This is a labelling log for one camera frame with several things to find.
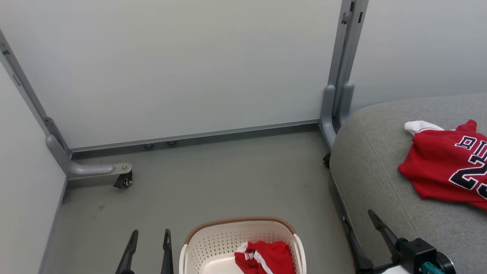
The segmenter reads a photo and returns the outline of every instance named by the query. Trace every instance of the basketball jersey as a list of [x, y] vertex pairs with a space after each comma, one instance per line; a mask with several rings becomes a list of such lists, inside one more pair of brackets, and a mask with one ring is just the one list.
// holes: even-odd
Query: basketball jersey
[[466, 202], [487, 210], [487, 137], [469, 120], [456, 130], [424, 130], [397, 168], [422, 199]]

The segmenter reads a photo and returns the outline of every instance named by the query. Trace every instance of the laundry basket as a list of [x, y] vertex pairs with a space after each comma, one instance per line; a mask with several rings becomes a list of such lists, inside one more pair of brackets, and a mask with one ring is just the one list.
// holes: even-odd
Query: laundry basket
[[296, 274], [306, 274], [301, 240], [284, 220], [247, 217], [214, 221], [195, 228], [179, 256], [179, 274], [241, 274], [235, 250], [242, 243], [283, 241], [289, 245]]

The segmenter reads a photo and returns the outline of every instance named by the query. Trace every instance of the gray sofa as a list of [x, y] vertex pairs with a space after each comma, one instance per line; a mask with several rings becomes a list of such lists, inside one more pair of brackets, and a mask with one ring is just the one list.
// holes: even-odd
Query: gray sofa
[[398, 237], [421, 237], [445, 253], [459, 274], [487, 273], [487, 212], [463, 203], [422, 200], [397, 170], [411, 147], [404, 123], [455, 129], [469, 119], [487, 135], [487, 93], [416, 98], [353, 113], [338, 132], [330, 169], [357, 238], [377, 266], [390, 253], [367, 215], [373, 209]]

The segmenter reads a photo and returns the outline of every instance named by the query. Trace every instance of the sofa seam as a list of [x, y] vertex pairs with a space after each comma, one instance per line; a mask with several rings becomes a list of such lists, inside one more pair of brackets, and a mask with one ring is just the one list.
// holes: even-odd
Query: sofa seam
[[401, 204], [401, 207], [403, 209], [403, 212], [406, 214], [407, 218], [409, 220], [407, 220], [407, 223], [409, 225], [409, 227], [416, 233], [416, 235], [418, 237], [421, 237], [421, 234], [419, 233], [419, 231], [417, 230], [412, 218], [411, 218], [411, 215], [409, 214], [409, 211], [408, 209], [406, 208], [406, 205], [404, 204], [404, 202], [402, 201], [402, 199], [399, 197], [399, 194], [397, 193], [397, 190], [396, 188], [393, 186], [393, 184], [391, 183], [391, 177], [389, 176], [389, 174], [387, 173], [387, 169], [385, 168], [384, 166], [384, 163], [382, 162], [382, 160], [380, 159], [380, 157], [377, 156], [377, 151], [375, 150], [375, 147], [372, 145], [372, 143], [370, 142], [369, 140], [369, 137], [367, 136], [367, 134], [365, 133], [363, 127], [362, 127], [362, 118], [360, 116], [358, 116], [358, 124], [360, 126], [360, 130], [362, 131], [362, 133], [364, 134], [365, 136], [365, 139], [367, 140], [369, 146], [372, 148], [372, 152], [374, 154], [374, 157], [377, 159], [377, 161], [379, 162], [380, 164], [380, 168], [382, 169], [382, 173], [386, 175], [387, 177], [387, 183], [389, 184], [389, 186], [392, 188], [392, 190], [394, 191], [394, 195], [395, 195], [395, 198], [396, 200]]

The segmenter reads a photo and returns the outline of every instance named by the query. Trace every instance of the white sleeve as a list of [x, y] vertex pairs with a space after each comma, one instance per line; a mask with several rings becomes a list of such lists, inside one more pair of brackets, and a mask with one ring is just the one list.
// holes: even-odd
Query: white sleeve
[[404, 129], [409, 131], [413, 136], [424, 130], [444, 130], [441, 127], [425, 121], [412, 121], [404, 124]]

